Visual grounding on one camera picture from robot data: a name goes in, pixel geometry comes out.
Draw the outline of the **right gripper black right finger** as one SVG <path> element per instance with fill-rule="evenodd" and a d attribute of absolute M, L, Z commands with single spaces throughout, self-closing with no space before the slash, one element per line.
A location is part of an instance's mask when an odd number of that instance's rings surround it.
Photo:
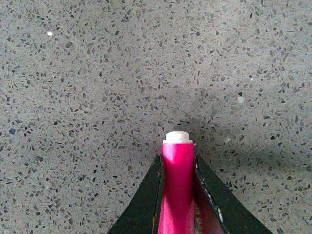
<path fill-rule="evenodd" d="M 234 196 L 207 163 L 196 156 L 194 161 L 195 213 L 201 234 L 270 234 Z"/>

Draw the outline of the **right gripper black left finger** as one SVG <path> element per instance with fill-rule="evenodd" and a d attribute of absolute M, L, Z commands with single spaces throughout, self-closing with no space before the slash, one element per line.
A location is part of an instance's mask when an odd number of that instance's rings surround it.
<path fill-rule="evenodd" d="M 110 234 L 157 234 L 164 188 L 164 164 L 156 156 Z"/>

